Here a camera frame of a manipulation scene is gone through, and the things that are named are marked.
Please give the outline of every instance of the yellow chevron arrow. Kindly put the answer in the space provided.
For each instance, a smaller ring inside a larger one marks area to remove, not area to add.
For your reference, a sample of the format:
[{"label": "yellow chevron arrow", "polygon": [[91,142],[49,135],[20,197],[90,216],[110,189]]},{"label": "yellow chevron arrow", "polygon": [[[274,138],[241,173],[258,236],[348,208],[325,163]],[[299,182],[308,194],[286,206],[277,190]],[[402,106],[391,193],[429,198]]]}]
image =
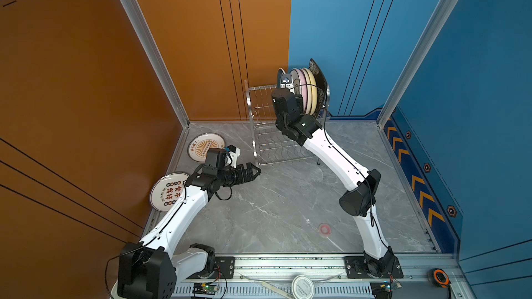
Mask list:
[{"label": "yellow chevron arrow", "polygon": [[401,140],[401,139],[398,138],[398,137],[394,137],[394,138],[392,139],[392,141],[394,142],[394,143],[392,144],[392,149],[393,149],[394,151],[395,151],[395,143],[396,143],[396,142],[403,142],[403,140]]},{"label": "yellow chevron arrow", "polygon": [[416,184],[416,182],[418,182],[418,183],[422,183],[422,184],[426,185],[425,182],[423,181],[423,179],[421,179],[421,178],[419,178],[419,177],[416,177],[416,176],[412,176],[412,190],[414,190],[414,191],[416,190],[416,189],[414,188],[414,185]]},{"label": "yellow chevron arrow", "polygon": [[427,199],[429,199],[430,201],[434,202],[434,198],[430,195],[428,195],[427,193],[423,192],[423,191],[419,191],[419,205],[421,205],[421,208],[423,209],[423,198],[426,197]]},{"label": "yellow chevron arrow", "polygon": [[440,218],[442,222],[445,222],[445,219],[443,219],[443,216],[438,214],[436,211],[429,208],[429,225],[432,227],[432,216],[436,216],[437,218]]},{"label": "yellow chevron arrow", "polygon": [[396,131],[397,129],[395,127],[391,127],[391,126],[388,127],[388,140],[390,139],[390,131],[391,130],[395,130]]},{"label": "yellow chevron arrow", "polygon": [[408,152],[408,150],[404,150],[404,149],[401,149],[399,148],[399,163],[401,163],[401,154],[407,154],[407,155],[410,155],[410,153]]}]

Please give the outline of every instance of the robotic arm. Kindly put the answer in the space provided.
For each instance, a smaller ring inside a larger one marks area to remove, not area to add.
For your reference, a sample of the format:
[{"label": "robotic arm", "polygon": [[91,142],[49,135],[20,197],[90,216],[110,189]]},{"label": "robotic arm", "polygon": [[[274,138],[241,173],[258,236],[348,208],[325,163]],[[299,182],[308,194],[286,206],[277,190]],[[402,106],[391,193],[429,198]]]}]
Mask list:
[{"label": "robotic arm", "polygon": [[127,299],[170,297],[176,284],[198,273],[208,277],[214,271],[214,248],[194,244],[174,255],[177,244],[198,212],[221,186],[232,187],[256,179],[261,170],[252,163],[236,165],[240,149],[211,148],[205,163],[185,182],[185,195],[138,243],[127,243],[119,257],[117,294]]},{"label": "robotic arm", "polygon": [[391,273],[396,257],[380,231],[375,193],[380,182],[377,170],[369,171],[351,158],[310,115],[303,115],[302,102],[287,88],[272,92],[276,127],[290,139],[319,157],[344,184],[342,209],[353,216],[364,244],[365,266],[374,277]]}]

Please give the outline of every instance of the metal wire rack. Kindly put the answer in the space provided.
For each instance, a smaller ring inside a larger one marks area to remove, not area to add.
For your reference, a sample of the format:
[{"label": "metal wire rack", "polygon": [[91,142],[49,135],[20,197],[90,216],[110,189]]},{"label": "metal wire rack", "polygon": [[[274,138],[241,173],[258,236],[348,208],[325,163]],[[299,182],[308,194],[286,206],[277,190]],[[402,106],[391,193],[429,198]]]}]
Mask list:
[{"label": "metal wire rack", "polygon": [[[310,60],[309,70],[316,79],[318,90],[318,106],[312,114],[322,124],[323,114],[329,107],[329,85],[314,60]],[[277,88],[275,84],[258,87],[246,87],[246,100],[253,139],[253,153],[257,165],[281,163],[297,159],[315,157],[311,152],[301,147],[297,142],[284,136],[275,127],[275,112],[271,101],[271,93]]]}]

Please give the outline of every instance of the orange wall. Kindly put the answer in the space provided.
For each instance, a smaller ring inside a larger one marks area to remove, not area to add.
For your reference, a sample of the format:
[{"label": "orange wall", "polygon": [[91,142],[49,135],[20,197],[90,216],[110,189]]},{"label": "orange wall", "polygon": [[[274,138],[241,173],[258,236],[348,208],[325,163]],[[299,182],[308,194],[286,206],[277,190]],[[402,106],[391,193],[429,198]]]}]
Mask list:
[{"label": "orange wall", "polygon": [[3,295],[104,298],[105,263],[138,240],[181,127],[119,0],[11,1],[0,0]]},{"label": "orange wall", "polygon": [[288,66],[291,0],[138,0],[190,120],[247,120]]}]

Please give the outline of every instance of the pink plate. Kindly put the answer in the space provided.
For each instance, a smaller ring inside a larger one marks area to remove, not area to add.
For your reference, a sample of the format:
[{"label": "pink plate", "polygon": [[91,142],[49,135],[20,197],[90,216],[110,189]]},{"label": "pink plate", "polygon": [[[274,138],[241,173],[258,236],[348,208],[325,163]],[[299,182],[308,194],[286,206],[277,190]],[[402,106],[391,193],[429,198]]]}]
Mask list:
[{"label": "pink plate", "polygon": [[[305,74],[303,73],[303,71],[300,70],[299,68],[295,68],[294,70],[300,76],[300,84],[301,85],[307,84],[308,82],[306,81],[306,77],[305,77]],[[303,97],[303,112],[306,112],[307,88],[305,88],[304,86],[301,87],[301,96]]]}]

